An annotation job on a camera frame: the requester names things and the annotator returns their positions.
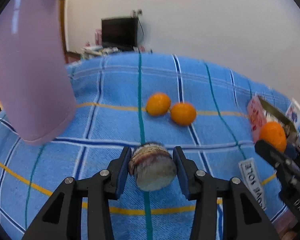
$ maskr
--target orange fruit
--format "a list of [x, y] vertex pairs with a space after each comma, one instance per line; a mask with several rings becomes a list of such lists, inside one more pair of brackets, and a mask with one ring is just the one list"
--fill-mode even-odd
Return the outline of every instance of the orange fruit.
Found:
[[165, 93], [158, 92], [149, 97], [146, 111], [152, 116], [163, 115], [169, 110], [170, 105], [170, 98]]
[[287, 147], [287, 139], [284, 129], [277, 122], [267, 122], [261, 127], [259, 140], [265, 140], [280, 152]]
[[190, 103], [176, 103], [170, 110], [171, 119], [179, 125], [190, 125], [197, 116], [197, 111]]

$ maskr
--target plaid fabric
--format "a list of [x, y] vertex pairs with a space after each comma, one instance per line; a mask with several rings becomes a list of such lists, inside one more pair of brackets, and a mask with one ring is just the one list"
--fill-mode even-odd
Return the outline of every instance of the plaid fabric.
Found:
[[[44, 147], [26, 145], [0, 113], [0, 223], [13, 240], [22, 238], [65, 177], [83, 179], [106, 168], [123, 146], [140, 145], [142, 128], [145, 141], [163, 143], [170, 152], [180, 145], [199, 169], [217, 178], [240, 178], [238, 162], [253, 157], [266, 192], [266, 214], [275, 220], [286, 209], [278, 198], [274, 170], [254, 151], [246, 116], [255, 93], [285, 112], [290, 101], [282, 94], [229, 68], [175, 55], [121, 53], [70, 64], [67, 70], [78, 109], [54, 141]], [[156, 91], [168, 94], [172, 103], [191, 102], [198, 111], [193, 124], [180, 127], [168, 114], [149, 117], [144, 107]], [[218, 203], [220, 239], [223, 209]], [[144, 194], [128, 176], [121, 198], [110, 201], [115, 239], [189, 239], [194, 205], [181, 194], [177, 178]]]

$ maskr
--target pink bottle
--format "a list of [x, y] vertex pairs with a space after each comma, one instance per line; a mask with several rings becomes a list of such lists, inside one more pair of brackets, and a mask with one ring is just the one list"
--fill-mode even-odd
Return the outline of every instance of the pink bottle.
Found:
[[31, 145], [53, 140], [73, 119], [57, 0], [11, 0], [0, 14], [0, 101]]

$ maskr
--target label with black text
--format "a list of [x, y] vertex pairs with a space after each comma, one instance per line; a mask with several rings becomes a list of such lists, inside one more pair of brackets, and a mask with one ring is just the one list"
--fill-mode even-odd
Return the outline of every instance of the label with black text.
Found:
[[243, 177], [243, 182], [250, 190], [251, 194], [255, 197], [263, 210], [266, 210], [266, 196], [265, 191], [261, 185], [261, 180], [254, 163], [254, 159], [250, 158], [239, 162], [239, 168]]

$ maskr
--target black monitor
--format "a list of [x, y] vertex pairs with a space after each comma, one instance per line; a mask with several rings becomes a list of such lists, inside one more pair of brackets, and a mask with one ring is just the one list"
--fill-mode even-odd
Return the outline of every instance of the black monitor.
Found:
[[102, 46], [133, 49], [137, 47], [138, 18], [102, 19]]

